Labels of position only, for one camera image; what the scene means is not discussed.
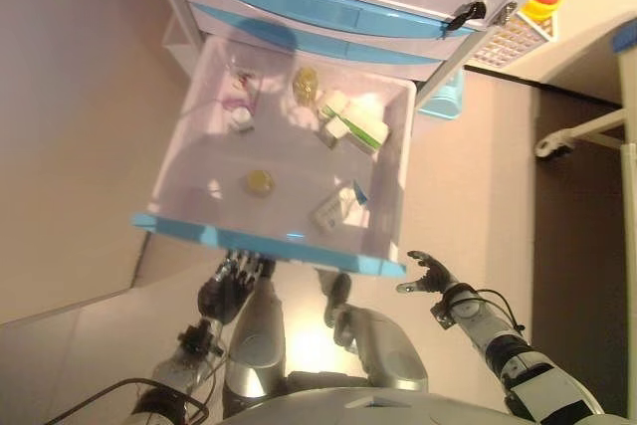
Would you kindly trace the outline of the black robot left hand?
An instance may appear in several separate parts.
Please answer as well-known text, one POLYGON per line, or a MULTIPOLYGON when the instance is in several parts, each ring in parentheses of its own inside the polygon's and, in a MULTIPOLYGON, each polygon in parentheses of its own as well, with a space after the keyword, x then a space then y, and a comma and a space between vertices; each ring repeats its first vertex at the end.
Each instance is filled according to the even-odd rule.
POLYGON ((213 276, 199 289, 197 307, 208 320, 234 320, 261 279, 270 279, 276 260, 254 252, 228 250, 213 276))

